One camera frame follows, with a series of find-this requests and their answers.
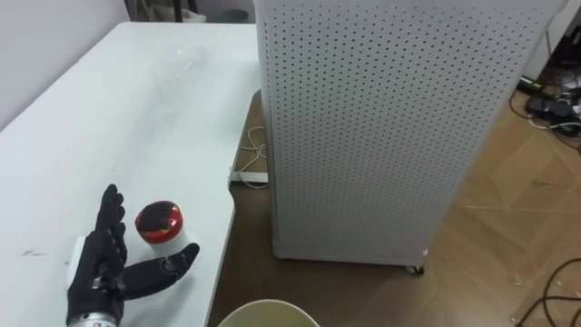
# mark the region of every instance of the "perforated metal cabinet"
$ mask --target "perforated metal cabinet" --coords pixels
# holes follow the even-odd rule
[[[255,4],[275,254],[421,265],[564,2]]]

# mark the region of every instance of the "white table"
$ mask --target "white table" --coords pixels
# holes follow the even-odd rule
[[[156,200],[180,205],[202,248],[170,290],[127,302],[122,326],[205,325],[257,53],[254,25],[121,24],[0,133],[3,326],[64,325],[67,261],[108,183],[125,196],[128,263],[153,257],[133,220]]]

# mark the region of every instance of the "white wall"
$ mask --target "white wall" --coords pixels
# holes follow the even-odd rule
[[[563,11],[555,16],[551,24],[548,26],[551,53],[548,52],[547,37],[546,35],[543,35],[541,40],[538,42],[537,48],[528,60],[528,64],[525,66],[525,71],[523,72],[524,76],[533,79],[538,78],[543,68],[545,68],[550,54],[555,51],[555,48],[559,44],[559,41],[561,41],[563,35],[566,32],[571,32],[570,29],[567,30],[571,25],[571,22],[573,22],[573,24],[578,24],[579,17],[581,17],[581,14],[579,14],[580,6],[581,0],[569,0]]]
[[[123,0],[0,0],[0,130],[126,20]]]

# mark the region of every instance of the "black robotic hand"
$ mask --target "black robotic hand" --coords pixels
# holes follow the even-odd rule
[[[84,240],[76,274],[68,292],[66,324],[85,325],[92,315],[106,317],[103,324],[118,325],[123,303],[162,291],[190,269],[200,251],[191,243],[179,253],[125,267],[127,248],[123,235],[123,196],[111,184],[103,194],[95,229]]]

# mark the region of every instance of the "red and white cup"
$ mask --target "red and white cup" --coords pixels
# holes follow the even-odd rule
[[[170,201],[158,201],[143,208],[135,218],[135,228],[156,257],[178,253],[190,243],[183,230],[182,212]]]

